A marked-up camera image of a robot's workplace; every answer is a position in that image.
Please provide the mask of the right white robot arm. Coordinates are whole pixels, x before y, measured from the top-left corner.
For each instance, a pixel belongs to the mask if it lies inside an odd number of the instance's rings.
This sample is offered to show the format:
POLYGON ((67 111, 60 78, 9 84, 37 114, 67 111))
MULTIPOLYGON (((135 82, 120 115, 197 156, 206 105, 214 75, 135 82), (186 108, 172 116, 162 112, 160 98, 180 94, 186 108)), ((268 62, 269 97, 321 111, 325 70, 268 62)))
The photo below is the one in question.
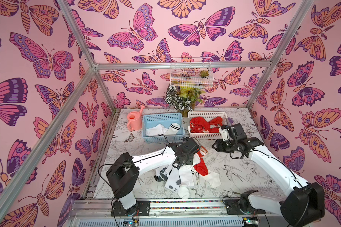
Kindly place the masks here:
POLYGON ((241 153, 239 159, 249 158, 261 167, 283 191, 284 196, 271 196, 257 190, 242 193, 240 210, 247 214, 264 210, 282 216, 291 227, 303 227, 325 216, 324 190, 296 175, 277 159, 256 137, 248 137, 241 124, 223 125, 221 138, 212 145, 217 152, 241 153))

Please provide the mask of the light blue plastic basket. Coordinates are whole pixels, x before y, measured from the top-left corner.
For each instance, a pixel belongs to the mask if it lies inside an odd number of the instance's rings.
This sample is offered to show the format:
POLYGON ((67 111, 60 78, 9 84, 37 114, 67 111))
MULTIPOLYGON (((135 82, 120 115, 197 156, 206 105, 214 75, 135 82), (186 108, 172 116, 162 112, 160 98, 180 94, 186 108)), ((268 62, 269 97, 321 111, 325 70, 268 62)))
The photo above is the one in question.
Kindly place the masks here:
POLYGON ((145 143, 179 142, 185 136, 181 113, 143 116, 142 137, 145 143))

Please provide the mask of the white sock black stripes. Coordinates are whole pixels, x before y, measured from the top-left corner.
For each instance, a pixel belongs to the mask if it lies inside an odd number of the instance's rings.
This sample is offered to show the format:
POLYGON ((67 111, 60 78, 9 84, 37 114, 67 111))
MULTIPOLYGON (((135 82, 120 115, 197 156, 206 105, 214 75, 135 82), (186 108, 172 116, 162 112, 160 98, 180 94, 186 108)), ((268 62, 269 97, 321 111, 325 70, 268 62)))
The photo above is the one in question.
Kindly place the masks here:
POLYGON ((180 130, 178 123, 173 123, 169 126, 168 130, 164 133, 165 135, 176 135, 180 130))

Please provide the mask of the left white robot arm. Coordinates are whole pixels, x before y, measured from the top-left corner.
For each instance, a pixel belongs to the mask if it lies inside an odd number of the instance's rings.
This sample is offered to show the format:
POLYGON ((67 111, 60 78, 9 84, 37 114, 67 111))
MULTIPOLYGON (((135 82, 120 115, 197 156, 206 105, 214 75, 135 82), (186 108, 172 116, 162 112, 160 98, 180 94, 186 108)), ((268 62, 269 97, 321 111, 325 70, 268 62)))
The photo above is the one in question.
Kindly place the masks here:
POLYGON ((123 153, 106 172, 106 182, 123 209, 134 211, 138 205, 133 189, 139 176, 161 166, 181 167, 192 164, 199 150, 199 144, 193 138, 188 138, 181 143, 166 143, 164 148, 145 155, 131 156, 128 152, 123 153))

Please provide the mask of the white plastic basket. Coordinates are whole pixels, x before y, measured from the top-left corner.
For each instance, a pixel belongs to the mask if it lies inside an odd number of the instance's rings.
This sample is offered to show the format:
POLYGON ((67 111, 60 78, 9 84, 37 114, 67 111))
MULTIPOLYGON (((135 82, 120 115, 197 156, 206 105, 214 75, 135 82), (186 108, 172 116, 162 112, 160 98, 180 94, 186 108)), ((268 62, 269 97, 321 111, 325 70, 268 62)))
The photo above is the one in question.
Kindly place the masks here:
POLYGON ((226 112, 192 111, 188 112, 189 135, 197 139, 221 139, 223 125, 228 126, 226 112))

